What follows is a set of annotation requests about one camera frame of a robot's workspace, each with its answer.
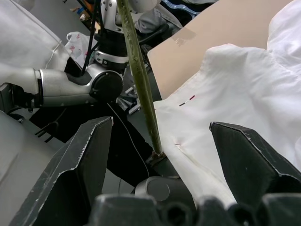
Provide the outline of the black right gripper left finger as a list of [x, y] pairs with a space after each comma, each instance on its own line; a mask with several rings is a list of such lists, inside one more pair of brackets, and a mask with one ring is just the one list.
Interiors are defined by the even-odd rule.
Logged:
[[52, 157], [11, 226], [83, 226], [103, 188], [112, 117], [82, 124]]

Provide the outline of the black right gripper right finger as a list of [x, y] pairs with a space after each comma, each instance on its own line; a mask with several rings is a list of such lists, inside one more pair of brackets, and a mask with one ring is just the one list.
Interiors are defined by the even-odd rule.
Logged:
[[237, 203], [259, 205], [265, 194], [300, 193], [301, 173], [255, 130], [223, 122], [209, 127]]

